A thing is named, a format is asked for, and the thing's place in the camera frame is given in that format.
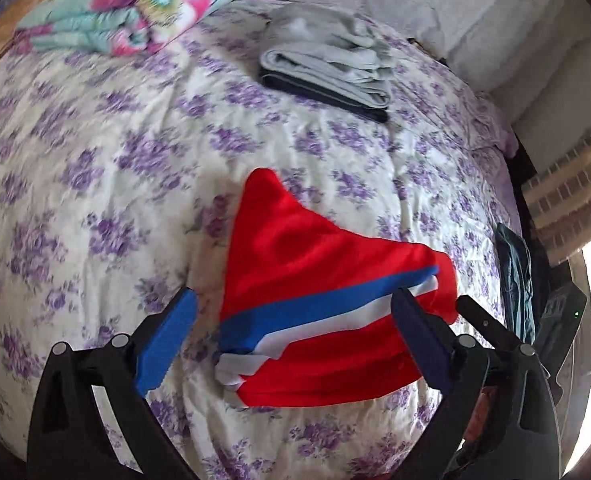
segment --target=blue stripe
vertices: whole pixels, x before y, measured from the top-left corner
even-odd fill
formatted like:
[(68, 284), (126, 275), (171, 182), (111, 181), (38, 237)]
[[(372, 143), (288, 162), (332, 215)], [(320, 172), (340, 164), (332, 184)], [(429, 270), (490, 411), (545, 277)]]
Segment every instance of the blue stripe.
[(424, 283), (429, 277), (435, 276), (438, 270), (438, 266), (432, 266), (399, 272), (359, 285), (244, 310), (221, 322), (220, 350), (236, 354), (253, 352), (266, 334), (351, 312), (370, 301), (392, 294), (400, 286), (409, 288)]

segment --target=blue gripper pad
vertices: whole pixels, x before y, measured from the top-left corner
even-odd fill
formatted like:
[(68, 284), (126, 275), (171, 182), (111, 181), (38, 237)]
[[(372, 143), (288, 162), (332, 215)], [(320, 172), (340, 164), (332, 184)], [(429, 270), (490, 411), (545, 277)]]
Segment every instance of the blue gripper pad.
[(197, 317), (197, 296), (189, 288), (180, 296), (137, 357), (135, 387), (141, 396), (162, 384), (171, 361)]

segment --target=red fabric with blue and white stripe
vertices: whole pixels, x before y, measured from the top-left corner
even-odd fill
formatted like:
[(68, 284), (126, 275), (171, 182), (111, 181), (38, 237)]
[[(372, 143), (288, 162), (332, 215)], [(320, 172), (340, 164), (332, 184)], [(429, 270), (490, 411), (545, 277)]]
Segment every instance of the red fabric with blue and white stripe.
[(236, 216), (216, 378), (238, 406), (326, 406), (389, 394), (420, 373), (391, 319), (409, 288), (455, 321), (449, 257), (363, 237), (304, 208), (271, 170), (251, 173)]

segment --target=floral bedspread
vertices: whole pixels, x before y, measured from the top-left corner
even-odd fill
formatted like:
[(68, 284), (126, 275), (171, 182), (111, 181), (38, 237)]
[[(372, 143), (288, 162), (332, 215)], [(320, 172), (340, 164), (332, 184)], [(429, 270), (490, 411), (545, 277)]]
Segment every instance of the floral bedspread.
[(227, 243), (257, 167), (344, 228), (446, 251), (460, 293), (503, 320), (493, 228), (519, 230), (502, 159), (516, 148), (511, 130), (384, 26), (397, 58), (388, 124), (262, 88), (258, 40), (278, 5), (234, 2), (148, 59), (0, 60), (0, 440), (17, 455), (51, 346), (131, 333), (184, 282), (198, 321), (149, 401), (202, 478), (364, 478), (408, 453), (439, 402), (423, 381), (329, 408), (222, 400), (212, 355)]

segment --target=folded towel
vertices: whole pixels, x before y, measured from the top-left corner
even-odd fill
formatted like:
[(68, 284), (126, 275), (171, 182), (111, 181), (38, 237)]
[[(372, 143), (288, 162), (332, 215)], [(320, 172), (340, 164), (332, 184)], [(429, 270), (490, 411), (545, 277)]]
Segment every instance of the folded towel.
[(271, 14), (260, 64), (353, 102), (386, 108), (393, 70), (390, 47), (363, 21), (313, 4), (288, 4)]
[(47, 0), (16, 27), (24, 51), (154, 53), (232, 0)]

